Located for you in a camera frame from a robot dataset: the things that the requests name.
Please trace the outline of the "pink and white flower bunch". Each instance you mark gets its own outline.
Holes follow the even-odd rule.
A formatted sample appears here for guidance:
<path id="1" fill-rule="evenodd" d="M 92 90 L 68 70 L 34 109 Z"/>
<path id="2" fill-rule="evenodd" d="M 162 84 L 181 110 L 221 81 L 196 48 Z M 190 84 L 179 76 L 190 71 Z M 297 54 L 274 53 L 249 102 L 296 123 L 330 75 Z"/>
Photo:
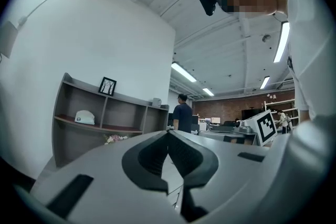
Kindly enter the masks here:
<path id="1" fill-rule="evenodd" d="M 128 139 L 127 136 L 120 136 L 120 135 L 104 135 L 104 138 L 106 140 L 104 143 L 105 145 Z"/>

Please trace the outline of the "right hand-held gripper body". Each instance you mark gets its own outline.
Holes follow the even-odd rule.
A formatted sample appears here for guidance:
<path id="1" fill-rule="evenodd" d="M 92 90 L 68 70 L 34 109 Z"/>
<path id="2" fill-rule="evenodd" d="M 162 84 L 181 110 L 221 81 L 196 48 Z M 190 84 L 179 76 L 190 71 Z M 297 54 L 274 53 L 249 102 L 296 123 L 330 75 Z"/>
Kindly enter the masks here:
<path id="1" fill-rule="evenodd" d="M 234 132 L 253 138 L 252 145 L 264 146 L 277 135 L 277 128 L 270 110 L 238 121 Z"/>

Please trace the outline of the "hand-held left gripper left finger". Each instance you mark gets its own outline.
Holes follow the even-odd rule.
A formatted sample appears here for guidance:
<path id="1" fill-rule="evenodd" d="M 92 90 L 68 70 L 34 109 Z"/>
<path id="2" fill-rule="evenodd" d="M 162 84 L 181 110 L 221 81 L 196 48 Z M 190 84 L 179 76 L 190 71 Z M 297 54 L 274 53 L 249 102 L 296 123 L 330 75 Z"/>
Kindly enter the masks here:
<path id="1" fill-rule="evenodd" d="M 93 178 L 89 188 L 68 215 L 73 224 L 185 224 L 175 210 L 182 177 L 170 157 L 163 164 L 162 179 L 167 193 L 140 189 L 124 174 L 123 154 L 153 133 L 96 147 L 44 179 L 39 179 L 31 194 L 47 205 L 79 174 Z"/>

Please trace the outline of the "white plastic tissue pack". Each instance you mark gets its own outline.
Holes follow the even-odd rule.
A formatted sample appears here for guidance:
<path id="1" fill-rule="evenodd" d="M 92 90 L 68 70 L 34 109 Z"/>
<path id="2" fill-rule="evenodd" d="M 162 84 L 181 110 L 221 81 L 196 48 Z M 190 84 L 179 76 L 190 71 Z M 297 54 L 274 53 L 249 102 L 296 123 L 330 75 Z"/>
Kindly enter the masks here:
<path id="1" fill-rule="evenodd" d="M 76 113 L 75 122 L 86 125 L 95 125 L 95 117 L 88 110 L 80 110 Z"/>

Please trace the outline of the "grey wooden console table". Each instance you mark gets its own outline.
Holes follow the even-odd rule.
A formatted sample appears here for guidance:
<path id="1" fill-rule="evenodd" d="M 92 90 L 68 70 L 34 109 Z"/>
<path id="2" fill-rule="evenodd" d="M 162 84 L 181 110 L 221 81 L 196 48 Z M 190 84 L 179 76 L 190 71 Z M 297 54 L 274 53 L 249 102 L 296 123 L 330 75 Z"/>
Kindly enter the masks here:
<path id="1" fill-rule="evenodd" d="M 169 105 L 160 108 L 152 102 L 114 93 L 108 96 L 64 73 L 54 107 L 52 123 L 53 158 L 63 167 L 82 154 L 105 143 L 104 135 L 133 137 L 167 127 Z M 88 110 L 95 125 L 75 122 L 76 113 Z"/>

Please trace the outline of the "tree picture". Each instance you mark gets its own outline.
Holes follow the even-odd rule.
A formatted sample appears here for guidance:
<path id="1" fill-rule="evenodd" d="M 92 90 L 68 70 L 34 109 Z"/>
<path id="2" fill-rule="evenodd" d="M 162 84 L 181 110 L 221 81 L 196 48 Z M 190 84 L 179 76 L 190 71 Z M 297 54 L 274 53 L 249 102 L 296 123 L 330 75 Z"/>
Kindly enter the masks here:
<path id="1" fill-rule="evenodd" d="M 114 95 L 117 82 L 107 77 L 103 77 L 98 92 L 108 96 Z"/>

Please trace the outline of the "black wall screen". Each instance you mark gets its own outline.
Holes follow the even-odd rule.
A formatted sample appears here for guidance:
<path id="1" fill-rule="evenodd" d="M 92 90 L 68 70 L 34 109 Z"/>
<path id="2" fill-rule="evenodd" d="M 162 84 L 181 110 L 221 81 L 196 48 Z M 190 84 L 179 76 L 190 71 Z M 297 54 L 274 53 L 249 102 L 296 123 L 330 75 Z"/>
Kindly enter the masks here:
<path id="1" fill-rule="evenodd" d="M 246 119 L 249 119 L 259 113 L 262 113 L 264 112 L 263 109 L 248 109 L 248 110 L 242 110 L 242 117 L 241 119 L 242 120 L 246 120 Z"/>

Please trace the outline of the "white rack shelf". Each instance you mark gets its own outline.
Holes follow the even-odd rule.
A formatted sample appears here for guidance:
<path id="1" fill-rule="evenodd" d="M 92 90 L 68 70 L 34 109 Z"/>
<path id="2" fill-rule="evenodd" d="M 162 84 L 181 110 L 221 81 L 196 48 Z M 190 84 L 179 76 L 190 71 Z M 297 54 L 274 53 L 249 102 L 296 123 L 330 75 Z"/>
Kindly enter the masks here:
<path id="1" fill-rule="evenodd" d="M 267 100 L 263 102 L 262 107 L 265 111 L 271 111 L 272 117 L 276 122 L 276 127 L 279 134 L 281 134 L 282 132 L 282 123 L 278 124 L 278 121 L 280 121 L 280 115 L 278 115 L 277 113 L 278 110 L 281 110 L 286 116 L 288 122 L 287 133 L 291 133 L 294 128 L 296 128 L 297 125 L 300 123 L 300 112 L 295 107 L 294 99 L 277 102 Z"/>

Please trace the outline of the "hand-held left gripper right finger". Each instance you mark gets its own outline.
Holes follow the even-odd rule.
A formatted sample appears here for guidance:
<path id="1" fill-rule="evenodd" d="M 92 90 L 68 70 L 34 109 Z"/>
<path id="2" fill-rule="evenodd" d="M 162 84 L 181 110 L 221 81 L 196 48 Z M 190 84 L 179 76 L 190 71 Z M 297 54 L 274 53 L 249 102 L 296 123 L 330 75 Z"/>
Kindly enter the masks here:
<path id="1" fill-rule="evenodd" d="M 167 224 L 242 224 L 261 201 L 270 180 L 275 148 L 220 142 L 169 131 L 168 150 L 184 179 L 180 214 Z"/>

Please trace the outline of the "person's white shirt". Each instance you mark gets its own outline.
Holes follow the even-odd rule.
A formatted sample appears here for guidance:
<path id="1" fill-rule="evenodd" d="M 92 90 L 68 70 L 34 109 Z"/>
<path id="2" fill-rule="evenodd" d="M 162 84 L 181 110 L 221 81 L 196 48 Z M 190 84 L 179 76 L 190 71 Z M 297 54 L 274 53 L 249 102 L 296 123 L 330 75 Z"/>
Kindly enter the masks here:
<path id="1" fill-rule="evenodd" d="M 288 67 L 295 106 L 310 119 L 336 114 L 336 22 L 324 0 L 287 0 Z"/>

